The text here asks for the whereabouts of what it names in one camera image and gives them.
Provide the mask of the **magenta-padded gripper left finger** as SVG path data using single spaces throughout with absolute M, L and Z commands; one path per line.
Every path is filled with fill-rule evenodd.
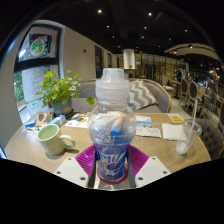
M 94 147 L 88 147 L 76 157 L 67 157 L 54 174 L 78 186 L 93 188 L 96 176 Z

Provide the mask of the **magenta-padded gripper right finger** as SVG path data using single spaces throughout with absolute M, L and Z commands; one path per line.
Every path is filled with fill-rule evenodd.
M 128 179 L 131 188 L 140 188 L 170 174 L 158 157 L 148 157 L 134 146 L 128 151 Z

